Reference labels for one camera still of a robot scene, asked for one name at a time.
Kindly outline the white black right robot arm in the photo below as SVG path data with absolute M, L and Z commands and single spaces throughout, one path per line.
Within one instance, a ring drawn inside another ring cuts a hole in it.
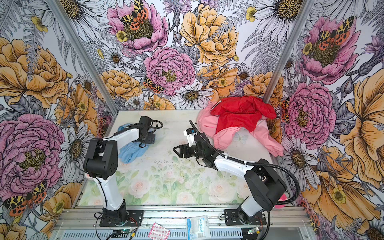
M 246 181 L 250 195 L 239 205 L 238 212 L 235 214 L 242 224 L 247 225 L 259 212 L 271 211 L 275 206 L 290 204 L 299 197 L 300 183 L 292 172 L 281 166 L 270 164 L 265 159 L 246 162 L 231 157 L 211 145 L 205 133 L 199 132 L 192 121 L 190 124 L 192 127 L 184 131 L 188 143 L 174 147 L 173 151 L 179 158 L 201 159 L 207 168 L 227 172 Z M 284 201 L 280 201 L 280 198 L 288 187 L 277 170 L 286 173 L 296 187 L 294 195 Z

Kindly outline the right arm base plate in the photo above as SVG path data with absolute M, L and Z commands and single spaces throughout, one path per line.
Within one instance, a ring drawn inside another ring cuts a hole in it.
M 264 226 L 267 224 L 263 212 L 258 212 L 250 217 L 238 209 L 225 209 L 220 219 L 225 221 L 226 226 Z

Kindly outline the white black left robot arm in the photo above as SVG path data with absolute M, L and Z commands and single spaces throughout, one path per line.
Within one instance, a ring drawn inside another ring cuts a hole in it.
M 110 137 L 91 139 L 83 168 L 104 198 L 102 220 L 108 224 L 121 226 L 129 219 L 126 202 L 116 180 L 120 150 L 130 143 L 137 143 L 140 148 L 153 145 L 155 131 L 162 127 L 162 122 L 141 116 L 137 123 L 122 128 Z

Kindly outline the light blue cloth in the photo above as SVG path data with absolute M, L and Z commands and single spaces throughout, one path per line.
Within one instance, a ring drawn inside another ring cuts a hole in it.
M 149 146 L 141 148 L 139 145 L 140 143 L 138 142 L 130 142 L 121 147 L 119 152 L 119 160 L 124 164 L 129 164 L 136 158 L 143 156 L 144 153 L 148 150 Z

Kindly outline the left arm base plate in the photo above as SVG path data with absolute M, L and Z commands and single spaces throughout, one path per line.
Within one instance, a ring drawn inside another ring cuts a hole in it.
M 121 212 L 103 209 L 100 227 L 140 227 L 143 216 L 143 210 Z

